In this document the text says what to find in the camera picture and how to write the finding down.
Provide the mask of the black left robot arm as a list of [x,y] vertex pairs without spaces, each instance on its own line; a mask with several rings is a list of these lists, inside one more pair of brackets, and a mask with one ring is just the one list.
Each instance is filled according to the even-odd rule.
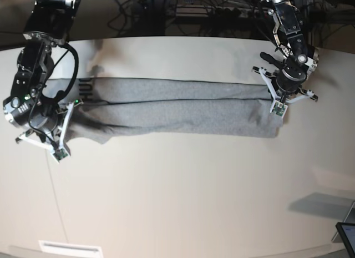
[[272,29],[276,50],[283,55],[279,61],[262,52],[260,57],[274,65],[277,70],[261,75],[269,87],[273,100],[277,104],[291,104],[296,100],[318,97],[314,92],[303,89],[302,85],[316,70],[319,61],[318,49],[306,42],[302,31],[302,20],[293,0],[261,0],[269,5],[268,15],[272,17]]

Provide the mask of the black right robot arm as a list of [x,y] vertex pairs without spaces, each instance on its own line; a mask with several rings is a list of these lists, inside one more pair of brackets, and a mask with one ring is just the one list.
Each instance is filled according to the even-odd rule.
[[[81,0],[34,1],[23,31],[26,44],[17,58],[18,71],[10,96],[3,101],[3,110],[15,127],[29,127],[42,143],[47,142],[57,150],[58,143],[53,139],[54,128],[50,125],[58,124],[58,103],[69,94],[78,74],[78,53],[68,43],[68,38]],[[72,54],[74,70],[66,90],[59,90],[50,98],[43,94],[43,90],[56,66],[52,59],[55,47],[64,48]]]

